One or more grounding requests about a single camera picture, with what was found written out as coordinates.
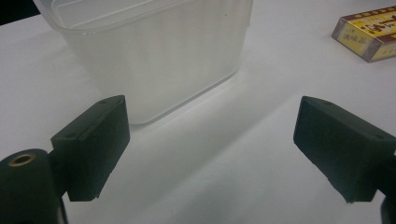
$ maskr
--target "plastic container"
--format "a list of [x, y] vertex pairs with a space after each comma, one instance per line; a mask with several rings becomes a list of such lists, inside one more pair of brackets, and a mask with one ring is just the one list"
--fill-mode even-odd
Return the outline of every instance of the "plastic container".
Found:
[[34, 0], [105, 97], [144, 123], [234, 73], [253, 0]]

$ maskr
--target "table surface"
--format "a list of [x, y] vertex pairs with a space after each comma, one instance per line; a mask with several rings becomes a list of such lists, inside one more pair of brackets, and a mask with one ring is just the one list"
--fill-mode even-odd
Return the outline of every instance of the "table surface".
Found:
[[[239, 71], [150, 124], [99, 199], [70, 203], [70, 223], [380, 223], [348, 204], [293, 144], [303, 95], [334, 102], [396, 134], [396, 59], [367, 63], [331, 39], [341, 16], [391, 0], [261, 1]], [[0, 157], [51, 151], [50, 138], [101, 93], [41, 16], [0, 26]]]

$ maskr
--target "container rim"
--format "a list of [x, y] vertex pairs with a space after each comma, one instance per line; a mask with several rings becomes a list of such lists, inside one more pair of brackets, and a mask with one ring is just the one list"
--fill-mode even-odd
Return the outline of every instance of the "container rim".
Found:
[[68, 34], [72, 34], [72, 35], [94, 35], [94, 34], [98, 34], [98, 33], [102, 33], [102, 32], [106, 32], [106, 31], [110, 31], [110, 30], [114, 30], [117, 28], [120, 28], [122, 26], [124, 26], [125, 24], [128, 23], [133, 23], [136, 21], [141, 21], [147, 17], [150, 17], [154, 14], [160, 14], [166, 10], [169, 10], [171, 8], [174, 7], [178, 7], [182, 4], [186, 4], [186, 3], [190, 3], [194, 0], [181, 0], [180, 2], [174, 3], [174, 4], [170, 4], [168, 6], [165, 7], [160, 7], [145, 13], [142, 13], [141, 15], [132, 17], [130, 19], [127, 20], [123, 20], [123, 21], [118, 21], [115, 22], [113, 24], [110, 25], [105, 25], [102, 27], [97, 27], [97, 28], [92, 28], [92, 29], [72, 29], [72, 28], [64, 28], [62, 26], [60, 26], [53, 18], [52, 16], [48, 13], [48, 11], [45, 9], [45, 7], [40, 3], [40, 0], [34, 0], [35, 5], [37, 6], [38, 10], [41, 12], [41, 15], [44, 17], [44, 19], [46, 20], [46, 22], [49, 24], [49, 26], [54, 29], [55, 31], [58, 31], [60, 33], [68, 33]]

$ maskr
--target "clamp jaw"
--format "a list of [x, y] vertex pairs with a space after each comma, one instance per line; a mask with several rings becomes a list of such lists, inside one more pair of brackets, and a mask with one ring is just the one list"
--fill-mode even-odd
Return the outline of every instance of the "clamp jaw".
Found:
[[0, 223], [67, 223], [71, 202], [99, 197], [130, 141], [124, 96], [102, 100], [51, 138], [53, 150], [28, 149], [0, 162]]
[[396, 223], [396, 138], [333, 103], [303, 97], [294, 143], [348, 203], [381, 190], [384, 224]]

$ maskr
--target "box label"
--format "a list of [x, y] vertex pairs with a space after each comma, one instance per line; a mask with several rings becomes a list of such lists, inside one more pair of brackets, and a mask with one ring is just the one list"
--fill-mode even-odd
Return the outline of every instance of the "box label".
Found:
[[372, 36], [364, 32], [360, 32], [357, 27], [348, 22], [345, 24], [344, 29], [338, 36], [338, 41], [360, 56], [363, 55], [372, 40]]
[[356, 19], [349, 23], [374, 37], [396, 33], [396, 15], [394, 12]]

